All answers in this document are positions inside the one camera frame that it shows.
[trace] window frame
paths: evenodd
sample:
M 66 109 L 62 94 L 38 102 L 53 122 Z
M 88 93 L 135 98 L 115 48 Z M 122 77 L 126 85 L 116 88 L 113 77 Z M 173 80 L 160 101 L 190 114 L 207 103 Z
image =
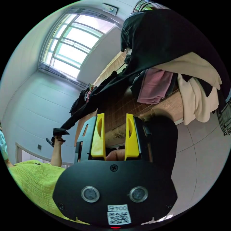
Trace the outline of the window frame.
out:
M 75 15 L 75 14 L 71 14 L 71 13 L 65 12 L 65 13 L 57 20 L 57 22 L 53 25 L 52 29 L 50 30 L 50 33 L 47 35 L 47 37 L 46 37 L 46 39 L 45 39 L 45 42 L 43 43 L 43 48 L 42 48 L 42 50 L 41 50 L 41 54 L 40 54 L 39 61 L 45 62 L 45 61 L 46 61 L 45 59 L 46 59 L 48 53 L 50 52 L 50 53 L 52 53 L 52 56 L 51 56 L 49 65 L 53 66 L 53 65 L 54 65 L 54 61 L 57 59 L 57 60 L 59 60 L 59 61 L 61 61 L 61 62 L 63 62 L 63 63 L 66 63 L 66 64 L 68 64 L 68 65 L 70 65 L 70 66 L 72 66 L 72 67 L 78 69 L 79 72 L 81 72 L 82 67 L 84 66 L 84 64 L 85 64 L 86 60 L 88 59 L 88 57 L 90 56 L 90 54 L 95 50 L 95 48 L 98 46 L 98 44 L 100 43 L 100 41 L 101 41 L 102 39 L 104 39 L 105 35 L 107 35 L 111 30 L 115 29 L 116 25 L 114 24 L 113 27 L 107 31 L 107 33 L 103 33 L 103 32 L 101 32 L 100 30 L 95 29 L 95 28 L 93 28 L 93 27 L 91 27 L 91 26 L 85 25 L 85 24 L 83 24 L 83 23 L 76 22 L 75 20 L 76 20 L 78 17 L 80 17 L 81 14 L 76 14 L 76 16 L 75 16 L 69 23 L 65 23 L 65 21 L 68 19 L 68 17 L 70 17 L 70 15 Z M 84 29 L 82 29 L 82 28 L 75 27 L 75 26 L 72 25 L 73 23 L 79 24 L 79 25 L 81 25 L 81 26 L 88 27 L 88 28 L 91 29 L 91 30 L 95 30 L 95 31 L 99 32 L 100 34 L 102 34 L 102 36 L 100 37 L 100 36 L 97 36 L 96 34 L 93 34 L 93 33 L 89 32 L 89 31 L 87 31 L 87 30 L 84 30 Z M 62 34 L 60 35 L 60 37 L 59 37 L 59 38 L 56 38 L 56 37 L 55 37 L 55 34 L 58 33 L 58 31 L 60 30 L 60 28 L 61 28 L 62 26 L 64 26 L 64 25 L 66 25 L 66 28 L 63 30 L 63 32 L 62 32 Z M 84 44 L 81 44 L 81 43 L 79 43 L 79 42 L 77 42 L 77 41 L 74 41 L 74 40 L 72 40 L 72 39 L 69 39 L 69 38 L 64 37 L 64 35 L 66 34 L 66 32 L 67 32 L 68 30 L 72 29 L 72 28 L 76 28 L 76 29 L 81 30 L 81 31 L 83 31 L 83 32 L 86 32 L 86 33 L 88 33 L 88 34 L 90 34 L 90 35 L 93 35 L 94 37 L 98 38 L 98 41 L 94 44 L 94 46 L 93 46 L 92 48 L 89 48 L 89 47 L 87 47 L 87 46 L 84 45 Z M 52 47 L 52 45 L 53 45 L 52 43 L 54 43 L 54 42 L 51 42 L 52 39 L 53 39 L 53 40 L 57 40 L 57 43 L 56 43 L 56 45 L 55 45 L 53 51 L 51 51 L 51 47 Z M 69 41 L 71 41 L 71 42 L 73 42 L 74 44 L 73 44 L 73 45 L 70 45 L 70 44 L 64 42 L 65 39 L 66 39 L 66 40 L 69 40 Z M 80 50 L 80 51 L 82 51 L 82 52 L 84 52 L 84 53 L 87 54 L 86 57 L 85 57 L 85 59 L 83 60 L 83 62 L 82 62 L 82 63 L 79 63 L 79 64 L 80 64 L 80 67 L 77 67 L 77 66 L 75 66 L 74 64 L 65 62 L 64 60 L 61 60 L 61 59 L 55 57 L 55 55 L 56 55 L 56 53 L 57 53 L 57 50 L 58 50 L 58 47 L 59 47 L 59 45 L 60 45 L 61 43 L 66 44 L 66 45 L 68 45 L 68 46 L 71 46 L 71 47 L 73 47 L 73 48 L 75 48 L 75 49 L 77 49 L 77 50 Z M 80 46 L 86 48 L 87 50 L 89 50 L 89 52 L 84 51 L 84 50 L 82 50 L 82 49 L 76 47 L 75 44 L 80 45 Z M 70 79 L 70 80 L 72 80 L 72 81 L 77 81 L 77 79 L 78 79 L 78 76 L 75 78 L 74 76 L 70 76 L 69 74 L 67 74 L 67 73 L 65 73 L 65 72 L 63 72 L 63 73 L 68 77 L 68 79 Z
M 33 153 L 33 152 L 31 152 L 31 151 L 25 149 L 24 147 L 22 147 L 22 146 L 19 145 L 18 143 L 15 143 L 15 146 L 16 146 L 16 151 L 15 151 L 16 163 L 22 162 L 22 150 L 25 151 L 25 152 L 27 152 L 28 154 L 30 154 L 30 155 L 36 157 L 36 158 L 42 159 L 42 160 L 43 160 L 43 161 L 42 161 L 43 163 L 44 163 L 45 161 L 49 161 L 49 162 L 51 161 L 51 159 L 49 159 L 49 158 L 46 158 L 46 157 L 37 155 L 37 154 L 35 154 L 35 153 Z M 68 166 L 72 166 L 72 165 L 74 165 L 74 163 L 62 162 L 62 165 L 65 165 L 65 166 L 66 166 L 65 169 L 67 169 Z

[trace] pink cloth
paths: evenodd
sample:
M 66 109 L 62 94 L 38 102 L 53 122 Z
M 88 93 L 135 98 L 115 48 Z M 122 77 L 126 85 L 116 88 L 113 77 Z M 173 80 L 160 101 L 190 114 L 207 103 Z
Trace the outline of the pink cloth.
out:
M 170 86 L 173 73 L 156 68 L 150 68 L 144 76 L 138 103 L 157 104 L 165 97 Z

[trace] hanging clothes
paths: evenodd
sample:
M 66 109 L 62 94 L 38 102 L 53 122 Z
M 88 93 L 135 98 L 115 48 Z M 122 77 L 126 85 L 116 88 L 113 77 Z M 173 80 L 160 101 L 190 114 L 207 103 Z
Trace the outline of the hanging clothes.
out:
M 121 51 L 124 52 L 126 48 L 132 49 L 128 65 L 118 75 L 113 72 L 96 90 L 94 89 L 89 102 L 79 108 L 61 128 L 70 129 L 79 119 L 96 111 L 105 99 L 121 98 L 129 86 L 128 79 L 131 76 L 190 52 L 195 52 L 200 57 L 204 55 L 202 58 L 208 60 L 208 53 L 211 56 L 214 52 L 207 52 L 210 47 L 212 45 L 209 40 L 193 24 L 173 10 L 144 11 L 127 18 L 121 30 Z M 225 75 L 222 76 L 222 82 L 231 86 Z
M 202 79 L 218 90 L 220 90 L 220 85 L 222 84 L 216 69 L 209 62 L 193 52 L 170 62 L 157 65 L 155 68 Z
M 186 82 L 188 82 L 192 78 L 192 76 L 184 75 L 184 74 L 182 74 L 182 77 Z M 205 92 L 206 97 L 208 97 L 210 95 L 213 87 L 209 83 L 205 82 L 202 79 L 199 79 L 199 78 L 196 78 L 196 79 L 201 84 L 201 86 L 202 86 L 202 88 L 203 88 L 203 90 Z
M 78 97 L 78 99 L 73 103 L 71 110 L 70 110 L 70 114 L 71 116 L 78 111 L 78 109 L 80 109 L 86 102 L 88 102 L 89 96 L 92 92 L 94 88 L 93 84 L 88 84 L 88 87 L 85 90 L 82 90 L 80 92 L 80 95 Z
M 217 89 L 213 87 L 210 95 L 206 97 L 205 92 L 196 78 L 186 82 L 181 74 L 178 74 L 178 85 L 184 108 L 184 124 L 188 125 L 194 119 L 207 122 L 210 113 L 218 108 Z
M 137 102 L 157 104 L 165 97 L 170 86 L 173 73 L 150 68 L 143 79 Z
M 168 87 L 168 90 L 167 90 L 167 92 L 165 94 L 165 97 L 168 97 L 168 96 L 170 96 L 172 94 L 173 89 L 174 89 L 174 87 L 175 87 L 175 85 L 177 83 L 177 77 L 178 77 L 178 74 L 173 73 L 172 80 L 171 80 L 171 83 L 170 83 L 170 85 Z
M 127 18 L 121 31 L 121 51 L 124 52 L 127 47 L 132 49 L 124 75 L 149 69 L 155 66 L 156 62 L 166 63 L 166 60 L 169 62 L 194 52 L 216 69 L 223 83 L 220 86 L 221 92 L 227 99 L 231 89 L 228 72 L 215 48 L 203 33 L 173 10 L 158 9 L 144 12 Z

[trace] black clothing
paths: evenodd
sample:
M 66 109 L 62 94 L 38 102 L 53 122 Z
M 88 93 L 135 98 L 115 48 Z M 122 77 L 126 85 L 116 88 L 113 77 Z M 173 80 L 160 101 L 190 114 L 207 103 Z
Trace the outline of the black clothing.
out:
M 122 97 L 131 76 L 190 52 L 207 60 L 217 70 L 223 82 L 221 93 L 224 98 L 229 94 L 231 83 L 216 50 L 193 24 L 173 10 L 148 10 L 127 18 L 121 31 L 121 51 L 126 48 L 132 49 L 127 67 L 118 75 L 114 71 L 94 89 L 89 102 L 80 107 L 61 128 L 70 129 L 79 119 L 104 104 L 105 99 Z

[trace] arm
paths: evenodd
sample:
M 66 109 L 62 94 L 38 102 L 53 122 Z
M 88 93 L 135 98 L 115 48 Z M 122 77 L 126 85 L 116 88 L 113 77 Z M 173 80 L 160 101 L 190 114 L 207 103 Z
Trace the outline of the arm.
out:
M 5 160 L 5 164 L 6 164 L 7 168 L 15 167 L 15 166 L 9 161 L 9 159 Z
M 55 136 L 54 150 L 51 157 L 51 165 L 61 167 L 62 158 L 61 158 L 61 145 L 63 144 L 63 139 Z

